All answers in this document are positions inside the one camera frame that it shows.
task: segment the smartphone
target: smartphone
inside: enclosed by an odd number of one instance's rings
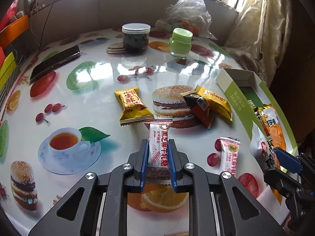
[[[34,67],[32,75],[30,77],[30,81],[33,82],[37,80],[41,76],[46,75],[49,71],[53,70],[54,68],[59,67],[62,64],[65,64],[79,56],[80,49],[79,46],[76,45],[50,57],[49,59],[41,62],[39,65]]]

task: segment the open box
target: open box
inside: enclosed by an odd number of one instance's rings
[[[287,151],[295,156],[297,144],[290,125],[271,92],[254,72],[225,68],[219,72],[216,82],[240,118],[249,139],[252,138],[253,122],[265,134],[251,106],[261,107],[263,104],[272,104],[284,134]]]
[[[7,95],[19,75],[19,68],[15,63],[13,53],[10,53],[4,60],[2,67],[0,68],[0,107],[3,108],[3,104],[7,99]]]

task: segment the cable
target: cable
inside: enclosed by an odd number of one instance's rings
[[[43,27],[43,31],[42,31],[42,37],[40,38],[40,43],[39,43],[39,49],[38,49],[38,52],[40,52],[40,47],[42,46],[42,41],[43,41],[43,35],[44,35],[45,26],[46,26],[46,23],[47,23],[47,20],[48,20],[49,14],[50,14],[50,12],[51,12],[51,9],[52,9],[52,8],[53,8],[53,6],[54,6],[55,1],[56,1],[56,0],[54,0],[54,1],[53,1],[53,3],[51,4],[50,10],[49,10],[49,12],[48,12],[48,15],[47,15],[47,18],[46,18],[46,21],[45,21],[44,27]]]
[[[97,15],[99,16],[100,24],[102,26],[102,29],[104,29],[103,23],[100,19],[100,0],[97,0]]]
[[[35,4],[33,5],[32,11],[31,11],[30,29],[31,29],[31,33],[34,35],[34,37],[36,39],[37,45],[39,46],[39,39],[36,37],[36,35],[34,34],[33,29],[32,29],[32,16],[33,16],[33,10],[34,10],[35,6],[36,6],[37,13],[38,13],[37,2],[38,2],[38,0],[35,1]]]

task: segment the gold candy wrapper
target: gold candy wrapper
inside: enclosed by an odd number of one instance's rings
[[[262,120],[262,117],[261,117],[261,115],[260,115],[260,113],[258,111],[258,107],[254,106],[254,107],[252,107],[252,109],[253,109],[255,115],[257,116],[260,124],[262,125],[262,128],[264,129],[264,132],[266,133],[267,137],[269,138],[270,137],[270,132],[269,132],[268,128],[266,127],[265,123]]]
[[[197,85],[195,88],[195,92],[198,93],[200,96],[204,97],[209,106],[219,114],[223,115],[224,117],[228,118],[230,121],[233,120],[232,118],[232,109],[228,101],[219,95],[215,94],[210,90],[206,90],[205,88]]]
[[[153,113],[141,101],[138,93],[138,87],[115,91],[115,96],[123,107],[120,126],[154,120]]]

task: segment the blue gripper pad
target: blue gripper pad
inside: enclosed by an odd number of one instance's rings
[[[282,150],[280,147],[274,148],[273,151],[275,152],[282,167],[286,168],[293,174],[302,172],[302,164],[293,155]]]
[[[146,169],[148,167],[148,159],[149,159],[149,141],[146,142],[145,152],[143,155],[142,166],[141,166],[141,174],[140,174],[140,188],[141,192],[143,192],[145,186],[146,179]]]
[[[177,191],[176,169],[175,169],[174,157],[173,157],[170,141],[167,142],[167,152],[169,153],[168,159],[169,159],[171,183],[172,183],[174,192],[176,192]]]

